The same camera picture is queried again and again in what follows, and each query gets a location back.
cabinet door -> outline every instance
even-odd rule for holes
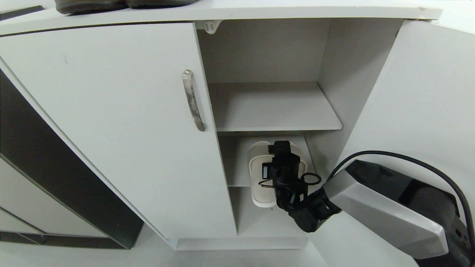
[[[414,157],[450,176],[475,209],[474,48],[475,35],[406,21],[339,161],[363,150]],[[359,159],[453,194],[441,178],[415,164],[376,155]],[[417,266],[344,212],[311,240],[330,266]],[[345,257],[338,256],[341,251]]]
[[[23,90],[155,230],[236,235],[192,23],[31,33],[2,37],[0,48]],[[187,69],[203,132],[185,94]]]

black ring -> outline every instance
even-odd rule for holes
[[[307,176],[307,175],[315,176],[316,178],[318,178],[318,181],[316,181],[316,182],[306,182],[306,181],[305,181],[305,176]],[[304,183],[305,183],[306,185],[316,185],[316,184],[319,184],[319,183],[322,182],[322,178],[320,177],[320,175],[318,175],[318,174],[316,174],[316,173],[312,173],[312,172],[306,172],[306,173],[302,174],[302,176],[300,176],[300,179],[301,179],[302,181],[304,181]]]

cabinet top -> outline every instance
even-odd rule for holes
[[[48,9],[0,22],[0,36],[94,25],[211,19],[403,18],[438,19],[442,9],[399,0],[200,0],[169,9],[118,10],[68,16]]]

shoe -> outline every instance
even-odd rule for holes
[[[133,9],[153,9],[165,7],[181,7],[194,3],[198,0],[125,0]]]
[[[61,14],[86,14],[128,8],[125,0],[55,0]]]

white floor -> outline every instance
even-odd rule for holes
[[[0,242],[0,267],[328,267],[301,250],[173,251],[147,226],[132,250],[57,248]]]

